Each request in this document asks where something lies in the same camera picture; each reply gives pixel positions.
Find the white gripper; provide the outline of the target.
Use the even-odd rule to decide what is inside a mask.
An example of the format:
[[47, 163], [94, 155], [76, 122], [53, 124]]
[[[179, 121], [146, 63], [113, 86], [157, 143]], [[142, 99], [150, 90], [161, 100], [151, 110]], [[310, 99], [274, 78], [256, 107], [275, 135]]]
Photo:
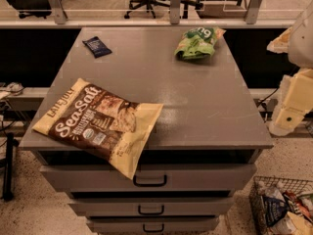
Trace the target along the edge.
[[[267, 45], [267, 50], [282, 54], [289, 51], [292, 27], [286, 29]], [[304, 116], [313, 109], [313, 70], [301, 68], [295, 75], [283, 76], [285, 91], [282, 107], [276, 107], [269, 131], [276, 136], [292, 133], [304, 120]]]

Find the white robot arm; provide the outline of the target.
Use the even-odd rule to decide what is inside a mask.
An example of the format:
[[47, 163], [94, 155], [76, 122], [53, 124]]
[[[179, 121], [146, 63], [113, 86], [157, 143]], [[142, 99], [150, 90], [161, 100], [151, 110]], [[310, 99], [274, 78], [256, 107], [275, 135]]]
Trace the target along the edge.
[[313, 2], [297, 17], [293, 26], [272, 40], [267, 50], [287, 53], [289, 61], [299, 67], [293, 76], [284, 75], [269, 131], [285, 136], [313, 110]]

